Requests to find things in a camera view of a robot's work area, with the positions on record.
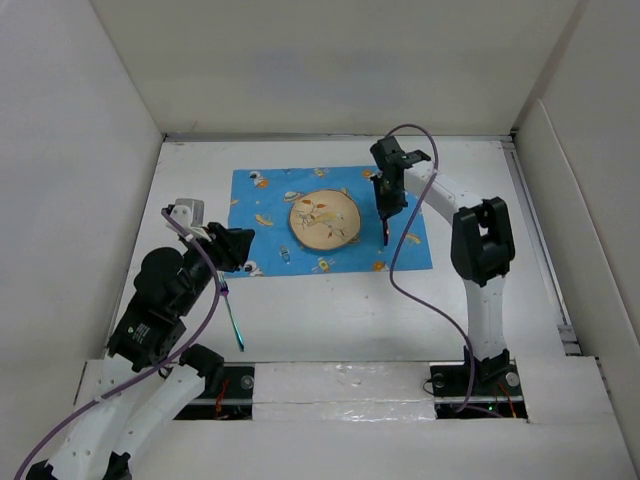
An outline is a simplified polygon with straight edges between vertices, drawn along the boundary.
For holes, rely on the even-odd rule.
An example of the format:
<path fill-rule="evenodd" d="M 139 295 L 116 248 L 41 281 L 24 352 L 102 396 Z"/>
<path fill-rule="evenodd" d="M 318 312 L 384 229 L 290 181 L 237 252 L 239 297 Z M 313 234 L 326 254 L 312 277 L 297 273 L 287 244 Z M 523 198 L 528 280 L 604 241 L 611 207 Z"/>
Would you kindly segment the iridescent knife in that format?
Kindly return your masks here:
<path fill-rule="evenodd" d="M 390 239 L 390 226 L 389 226 L 389 218 L 384 218 L 382 220 L 382 233 L 383 233 L 383 246 L 387 247 L 389 245 Z"/>

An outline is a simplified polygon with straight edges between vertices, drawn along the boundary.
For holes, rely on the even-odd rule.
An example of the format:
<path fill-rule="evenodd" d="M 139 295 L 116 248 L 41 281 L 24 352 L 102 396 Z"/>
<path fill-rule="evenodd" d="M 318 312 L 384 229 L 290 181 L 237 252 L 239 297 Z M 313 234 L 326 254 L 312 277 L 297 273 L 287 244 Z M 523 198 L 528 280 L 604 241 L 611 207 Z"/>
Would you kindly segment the iridescent fork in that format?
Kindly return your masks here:
<path fill-rule="evenodd" d="M 229 285 L 228 285 L 227 280 L 226 280 L 226 278 L 225 278 L 223 273 L 220 273 L 218 275 L 218 278 L 219 278 L 219 283 L 220 283 L 220 292 L 221 292 L 222 297 L 224 298 L 225 306 L 226 306 L 226 309 L 227 309 L 227 312 L 228 312 L 228 315 L 229 315 L 229 319 L 230 319 L 230 322 L 231 322 L 231 326 L 232 326 L 232 329 L 233 329 L 233 332 L 234 332 L 234 336 L 235 336 L 235 340 L 236 340 L 236 343 L 237 343 L 237 347 L 238 347 L 240 352 L 244 352 L 245 349 L 246 349 L 244 338 L 243 338 L 243 336 L 242 336 L 242 334 L 241 334 L 241 332 L 240 332 L 240 330 L 238 328 L 237 322 L 236 322 L 235 317 L 234 317 L 233 309 L 232 309 L 232 306 L 231 306 L 231 302 L 229 300 L 229 293 L 230 293 Z"/>

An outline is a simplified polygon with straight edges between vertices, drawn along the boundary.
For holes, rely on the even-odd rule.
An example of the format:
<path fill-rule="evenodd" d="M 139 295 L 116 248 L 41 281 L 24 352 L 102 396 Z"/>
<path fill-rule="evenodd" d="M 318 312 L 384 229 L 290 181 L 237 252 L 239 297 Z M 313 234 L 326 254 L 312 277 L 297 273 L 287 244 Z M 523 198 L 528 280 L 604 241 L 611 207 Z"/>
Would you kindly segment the round bird-pattern plate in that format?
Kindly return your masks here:
<path fill-rule="evenodd" d="M 296 200 L 289 213 L 294 237 L 315 251 L 340 249 L 360 233 L 362 215 L 357 203 L 345 192 L 323 189 Z"/>

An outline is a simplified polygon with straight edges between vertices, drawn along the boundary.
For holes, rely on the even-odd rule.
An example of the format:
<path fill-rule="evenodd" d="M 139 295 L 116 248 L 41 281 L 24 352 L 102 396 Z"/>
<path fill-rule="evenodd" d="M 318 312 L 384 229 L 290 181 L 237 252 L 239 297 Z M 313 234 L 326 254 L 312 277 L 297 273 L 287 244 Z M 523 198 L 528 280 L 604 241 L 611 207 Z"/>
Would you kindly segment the blue space-print cloth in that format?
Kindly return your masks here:
<path fill-rule="evenodd" d="M 255 238 L 242 277 L 296 276 L 328 273 L 430 269 L 432 258 L 425 222 L 409 209 L 389 221 L 390 239 L 383 246 L 371 166 L 236 170 L 232 176 L 228 223 L 253 229 Z M 332 251 L 303 247 L 289 227 L 296 200 L 313 191 L 341 190 L 362 215 L 359 235 Z"/>

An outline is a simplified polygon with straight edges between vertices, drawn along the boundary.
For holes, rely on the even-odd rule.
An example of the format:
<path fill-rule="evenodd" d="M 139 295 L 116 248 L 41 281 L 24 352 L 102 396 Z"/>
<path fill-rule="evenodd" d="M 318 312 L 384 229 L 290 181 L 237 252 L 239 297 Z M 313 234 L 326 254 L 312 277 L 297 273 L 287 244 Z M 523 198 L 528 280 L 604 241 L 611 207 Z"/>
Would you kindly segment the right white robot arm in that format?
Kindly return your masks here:
<path fill-rule="evenodd" d="M 483 394 L 499 379 L 491 362 L 509 360 L 503 333 L 502 295 L 515 244 L 506 202 L 482 198 L 438 171 L 435 159 L 421 150 L 404 151 L 393 136 L 370 148 L 379 172 L 371 177 L 383 242 L 389 242 L 389 219 L 408 207 L 408 193 L 432 207 L 451 226 L 450 259 L 464 283 L 467 337 L 473 363 L 462 381 Z"/>

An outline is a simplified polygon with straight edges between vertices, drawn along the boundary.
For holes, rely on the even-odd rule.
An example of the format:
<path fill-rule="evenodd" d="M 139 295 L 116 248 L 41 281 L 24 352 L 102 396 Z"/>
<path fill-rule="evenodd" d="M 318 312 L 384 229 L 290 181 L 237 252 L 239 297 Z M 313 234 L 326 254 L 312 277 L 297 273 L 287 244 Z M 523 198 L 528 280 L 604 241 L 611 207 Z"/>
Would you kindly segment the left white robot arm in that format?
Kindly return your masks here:
<path fill-rule="evenodd" d="M 215 222 L 169 226 L 185 251 L 161 247 L 144 257 L 93 399 L 45 435 L 16 478 L 128 479 L 190 401 L 223 390 L 224 358 L 197 339 L 223 295 L 221 273 L 244 266 L 255 232 Z"/>

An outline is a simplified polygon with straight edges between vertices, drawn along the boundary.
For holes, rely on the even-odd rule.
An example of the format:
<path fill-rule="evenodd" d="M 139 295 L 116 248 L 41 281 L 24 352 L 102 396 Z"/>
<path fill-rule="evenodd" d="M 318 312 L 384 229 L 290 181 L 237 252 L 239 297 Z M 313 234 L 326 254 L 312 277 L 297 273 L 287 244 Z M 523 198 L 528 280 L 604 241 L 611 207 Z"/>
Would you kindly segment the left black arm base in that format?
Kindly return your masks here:
<path fill-rule="evenodd" d="M 192 400 L 175 417 L 179 421 L 245 421 L 253 417 L 255 365 L 229 363 L 215 391 Z"/>

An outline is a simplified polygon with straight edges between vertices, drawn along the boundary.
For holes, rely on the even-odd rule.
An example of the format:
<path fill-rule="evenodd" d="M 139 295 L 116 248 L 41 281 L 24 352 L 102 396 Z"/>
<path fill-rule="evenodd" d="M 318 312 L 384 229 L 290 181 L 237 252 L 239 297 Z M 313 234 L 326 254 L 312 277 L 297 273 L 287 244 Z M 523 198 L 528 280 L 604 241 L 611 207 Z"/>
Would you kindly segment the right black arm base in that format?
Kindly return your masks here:
<path fill-rule="evenodd" d="M 431 362 L 423 390 L 432 396 L 437 420 L 528 418 L 515 361 L 505 349 L 478 361 L 463 350 L 463 361 Z"/>

